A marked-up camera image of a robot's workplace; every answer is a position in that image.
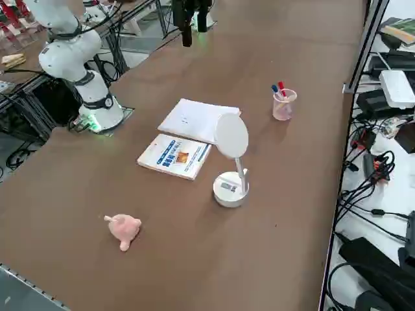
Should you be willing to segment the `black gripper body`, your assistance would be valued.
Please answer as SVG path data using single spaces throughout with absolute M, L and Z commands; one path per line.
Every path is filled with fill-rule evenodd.
M 201 17 L 206 18 L 211 7 L 210 0 L 201 1 L 185 1 L 172 0 L 172 20 L 173 25 L 183 25 L 185 20 L 190 20 L 195 12 L 201 14 Z

